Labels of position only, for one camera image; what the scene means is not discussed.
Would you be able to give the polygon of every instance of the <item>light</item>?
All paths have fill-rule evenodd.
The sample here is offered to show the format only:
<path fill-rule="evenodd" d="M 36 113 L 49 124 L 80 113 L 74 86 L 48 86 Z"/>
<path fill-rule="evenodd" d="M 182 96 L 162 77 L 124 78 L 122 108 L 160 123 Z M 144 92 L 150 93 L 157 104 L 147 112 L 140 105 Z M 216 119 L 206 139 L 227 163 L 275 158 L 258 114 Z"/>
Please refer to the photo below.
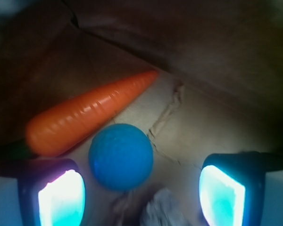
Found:
<path fill-rule="evenodd" d="M 78 226 L 85 208 L 82 176 L 73 169 L 38 192 L 41 226 Z"/>
<path fill-rule="evenodd" d="M 211 226 L 241 226 L 245 186 L 213 165 L 204 167 L 199 183 L 200 204 Z"/>

